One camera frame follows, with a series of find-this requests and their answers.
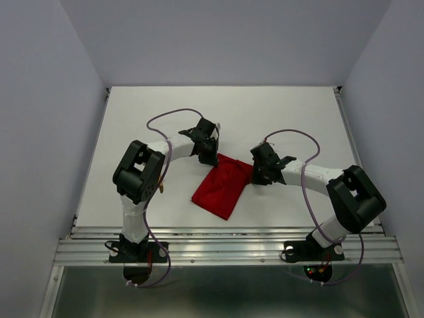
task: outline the white tabletop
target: white tabletop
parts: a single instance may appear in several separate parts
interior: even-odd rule
[[[112,175],[129,143],[160,140],[146,122],[172,109],[191,107],[221,124],[219,152],[252,163],[250,149],[277,129],[299,129],[321,144],[314,164],[347,168],[354,157],[332,87],[113,87],[83,193],[78,227],[120,227],[121,201]],[[199,117],[177,113],[152,126],[168,136],[194,127]],[[291,132],[270,138],[280,155],[305,160],[315,145]],[[164,193],[157,193],[147,211],[153,227],[306,227],[313,223],[301,190],[274,184],[245,187],[228,221],[191,202],[191,196],[211,167],[197,157],[172,162]],[[319,221],[334,212],[328,197],[308,192]]]

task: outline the wall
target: wall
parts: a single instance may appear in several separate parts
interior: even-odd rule
[[[390,0],[61,0],[106,85],[342,85]]]
[[[365,168],[388,202],[424,312],[424,2],[395,0],[350,73],[343,100]]]
[[[57,0],[0,10],[0,317],[38,317],[105,90]]]

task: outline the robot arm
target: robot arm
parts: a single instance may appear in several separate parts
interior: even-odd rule
[[[269,143],[263,142],[250,151],[254,169],[252,183],[268,185],[275,182],[286,185],[301,185],[303,162],[294,157],[282,159]],[[351,166],[346,170],[328,169],[313,165],[305,168],[305,187],[330,198],[335,211],[325,221],[321,230],[331,240],[340,240],[349,233],[360,233],[385,208],[386,202],[364,170]],[[322,260],[335,246],[318,229],[313,230],[301,242],[286,242],[293,247],[286,255],[287,262]],[[332,260],[344,256],[334,255]]]
[[[170,161],[198,155],[202,164],[217,166],[219,128],[201,118],[197,126],[180,131],[167,141],[130,143],[115,173],[113,183],[121,195],[123,204],[123,229],[119,237],[120,247],[125,254],[140,255],[146,249],[148,231],[143,213],[148,202],[158,189],[162,167],[172,146]]]

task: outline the red fabric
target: red fabric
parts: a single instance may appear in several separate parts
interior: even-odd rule
[[[253,166],[218,154],[219,165],[208,173],[191,197],[198,206],[228,220],[244,187],[251,182]]]

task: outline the purple cable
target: purple cable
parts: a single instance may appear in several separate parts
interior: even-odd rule
[[[269,137],[271,137],[271,136],[273,136],[275,134],[286,133],[286,132],[302,134],[303,136],[306,136],[309,139],[311,139],[315,143],[315,145],[317,146],[317,152],[312,157],[310,157],[307,160],[305,160],[305,162],[303,163],[302,169],[301,169],[301,173],[300,173],[300,180],[301,181],[300,181],[300,184],[301,184],[301,188],[302,188],[303,198],[305,199],[307,210],[309,211],[309,214],[311,215],[312,221],[315,224],[315,226],[316,226],[317,230],[319,231],[319,233],[323,236],[323,238],[326,239],[327,241],[333,243],[333,244],[340,244],[340,243],[342,243],[344,241],[344,239],[342,239],[342,240],[333,240],[333,239],[329,238],[324,233],[324,231],[322,230],[320,224],[318,223],[317,218],[315,217],[315,214],[314,214],[314,212],[312,210],[312,206],[311,206],[311,204],[310,204],[310,202],[309,202],[309,200],[307,198],[307,194],[306,194],[306,186],[305,186],[305,169],[306,169],[306,165],[308,163],[310,163],[310,161],[312,161],[313,159],[315,159],[316,157],[318,157],[319,153],[321,152],[321,147],[319,146],[319,143],[317,142],[317,140],[315,138],[313,138],[310,134],[307,134],[306,132],[303,132],[303,131],[299,131],[297,129],[281,129],[279,131],[274,131],[274,132],[271,132],[269,135],[267,135],[264,140],[266,141]],[[345,278],[342,278],[341,280],[337,280],[335,282],[321,283],[321,282],[317,282],[315,280],[309,280],[307,278],[304,278],[303,276],[298,276],[298,275],[295,275],[295,274],[292,274],[292,273],[290,273],[290,275],[295,276],[295,277],[298,277],[298,278],[301,278],[302,280],[307,280],[307,281],[311,281],[311,282],[315,282],[315,283],[323,284],[323,285],[337,285],[337,284],[343,283],[343,282],[351,279],[358,272],[360,266],[362,265],[362,261],[364,260],[364,252],[365,252],[364,239],[362,238],[362,235],[360,233],[358,233],[358,236],[359,236],[360,245],[361,245],[361,252],[360,252],[360,258],[359,258],[359,261],[358,261],[358,265]]]
[[[158,134],[160,134],[162,137],[164,137],[164,139],[165,139],[165,141],[166,141],[166,143],[168,143],[168,148],[169,148],[169,151],[168,151],[168,156],[167,156],[167,158],[166,158],[166,163],[165,163],[165,168],[164,168],[164,173],[161,175],[161,177],[160,177],[160,179],[159,179],[159,182],[158,182],[158,185],[156,186],[156,189],[158,189],[158,187],[159,187],[159,185],[162,183],[162,181],[164,180],[164,178],[165,178],[165,175],[166,175],[166,172],[168,172],[168,168],[170,167],[170,163],[171,163],[171,157],[172,157],[172,145],[171,145],[171,142],[168,140],[168,136],[166,136],[166,134],[164,134],[162,131],[160,131],[159,129],[156,129],[156,128],[152,128],[152,127],[150,127],[150,124],[151,124],[151,122],[152,121],[155,121],[156,119],[158,119],[158,118],[160,118],[160,117],[163,117],[163,116],[166,116],[166,115],[169,115],[169,114],[173,114],[173,113],[177,113],[177,112],[180,112],[180,111],[193,111],[194,113],[197,113],[200,117],[202,117],[203,118],[203,115],[199,112],[199,111],[196,111],[195,109],[191,109],[191,108],[181,108],[181,109],[175,109],[175,110],[173,110],[173,111],[168,111],[168,112],[166,112],[166,113],[163,113],[163,114],[160,114],[160,115],[157,115],[157,116],[155,116],[155,117],[153,117],[152,119],[150,119],[147,123],[146,123],[146,127],[147,127],[147,129],[149,129],[149,130],[151,130],[151,131],[154,131],[154,132],[156,132],[156,133],[158,133]],[[168,269],[166,270],[166,273],[159,279],[159,280],[157,280],[157,281],[155,281],[154,283],[151,283],[151,284],[148,284],[148,285],[135,285],[134,283],[132,283],[132,282],[130,282],[130,281],[128,281],[127,280],[127,284],[128,285],[131,285],[131,286],[134,286],[134,287],[136,287],[136,288],[149,288],[149,287],[152,287],[152,286],[155,286],[155,285],[157,285],[157,284],[159,284],[162,280],[164,280],[165,279],[165,277],[170,273],[170,270],[171,270],[171,256],[170,256],[170,254],[169,254],[169,252],[166,250],[166,248],[164,248],[164,246],[159,242],[159,240],[156,238],[156,236],[154,236],[154,234],[153,234],[153,232],[152,232],[152,229],[148,226],[148,223],[147,223],[147,218],[146,218],[146,213],[147,213],[147,207],[148,207],[148,204],[150,203],[150,200],[151,200],[151,198],[146,202],[146,209],[144,210],[144,213],[143,213],[143,221],[144,221],[144,225],[146,226],[146,229],[147,229],[147,231],[148,231],[148,234],[152,237],[152,239],[154,240],[154,242],[159,246],[159,248],[161,249],[161,250],[163,250],[164,251],[164,253],[165,253],[165,255],[166,255],[166,258],[168,259]]]

